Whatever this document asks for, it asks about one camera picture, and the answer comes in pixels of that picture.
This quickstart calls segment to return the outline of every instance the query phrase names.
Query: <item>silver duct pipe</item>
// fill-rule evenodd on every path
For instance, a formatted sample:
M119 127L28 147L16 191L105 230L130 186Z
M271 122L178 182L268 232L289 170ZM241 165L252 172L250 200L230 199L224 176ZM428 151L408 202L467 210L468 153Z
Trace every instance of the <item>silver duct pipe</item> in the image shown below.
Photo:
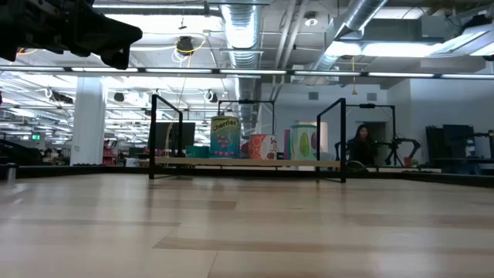
M345 14L343 24L340 26L332 26L337 29L332 33L333 38L339 38L351 32L362 30L369 21L377 14L380 8L386 4L387 0L352 0L348 5L348 10ZM340 58L323 53L323 55L315 62L310 69L326 71L330 70L334 63Z
M228 47L233 49L256 49L259 42L261 8L257 5L222 5L225 18L225 35ZM236 69L256 69L259 67L259 54L250 52L229 53L232 66ZM260 81L257 79L235 79L235 95L238 100L259 100ZM243 122L243 135L255 127L255 112L259 105L239 105L239 118Z
M221 18L222 13L218 6L211 6L205 2L199 4L131 4L110 3L93 5L98 12L105 15L201 15Z

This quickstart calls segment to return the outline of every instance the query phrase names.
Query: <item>person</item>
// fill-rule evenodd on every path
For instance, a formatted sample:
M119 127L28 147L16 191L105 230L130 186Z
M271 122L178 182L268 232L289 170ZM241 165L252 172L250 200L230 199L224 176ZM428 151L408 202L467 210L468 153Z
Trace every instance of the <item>person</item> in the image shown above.
M365 124L357 128L355 137L348 141L350 161L359 161L363 165L374 165L376 147L371 133Z

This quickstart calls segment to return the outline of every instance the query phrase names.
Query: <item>ceiling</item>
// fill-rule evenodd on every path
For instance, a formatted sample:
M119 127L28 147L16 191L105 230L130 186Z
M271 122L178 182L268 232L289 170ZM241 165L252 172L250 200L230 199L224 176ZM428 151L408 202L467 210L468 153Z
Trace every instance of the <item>ceiling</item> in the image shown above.
M172 1L107 1L96 0L95 5L113 3L172 3ZM462 12L483 5L488 5L491 1L395 1L390 0L374 17L375 19L419 19L424 14L444 17L453 10ZM279 41L282 37L281 24L286 15L288 1L275 0L270 5L262 7L261 42L259 50L262 51L260 67L262 69L272 69ZM288 67L293 65L308 65L315 62L326 50L325 34L327 26L332 18L344 14L347 10L348 1L328 0L310 1L306 10L316 12L318 23L314 26L300 26L298 35L290 53ZM228 43L225 36L225 28L222 19L218 17L203 17L193 15L111 15L107 16L138 26L144 33L141 41L132 46L130 55L130 66L133 67L194 67L194 68L227 68L231 67L228 55ZM189 58L179 62L174 54L174 44L180 36L191 36L195 47L200 49ZM485 65L481 57L463 56L455 58L433 59L431 58L397 58L397 57L376 57L376 56L355 56L354 58L339 58L335 66L340 70L356 71L416 71L434 72L445 71L448 73L472 73L481 69ZM65 52L57 55L45 50L36 50L33 53L19 55L13 63L0 59L1 65L13 66L71 66L71 67L91 67L105 66L98 56L78 57ZM145 143L143 138L147 137L149 117L145 115L142 107L149 107L151 94L158 92L162 97L171 103L176 103L180 108L188 108L191 112L187 115L188 120L196 120L202 126L203 120L208 120L215 115L216 103L209 103L205 100L205 93L209 90L217 93L220 100L236 100L235 78L183 78L183 77L137 77L137 76L103 76L103 81L108 88L107 104L107 124L106 137L120 137L127 141ZM284 86L291 86L289 80ZM352 77L341 77L337 84L346 86L353 82L359 84L379 84L382 88L392 86L396 80L382 78L361 78L354 80ZM25 75L21 73L1 73L0 87L4 103L11 105L27 106L25 109L33 113L14 114L10 109L3 109L3 126L0 132L9 136L17 136L17 131L50 131L56 127L65 125L64 134L52 134L53 141L62 143L70 139L71 123L73 122L73 105L58 103L50 100L50 92L62 93L73 100L76 100L77 76L43 76ZM124 102L114 100L115 93L123 93L126 96ZM174 114L165 111L161 115L162 120L170 120ZM135 136L125 137L124 132L128 130ZM208 142L208 132L201 131L198 142Z

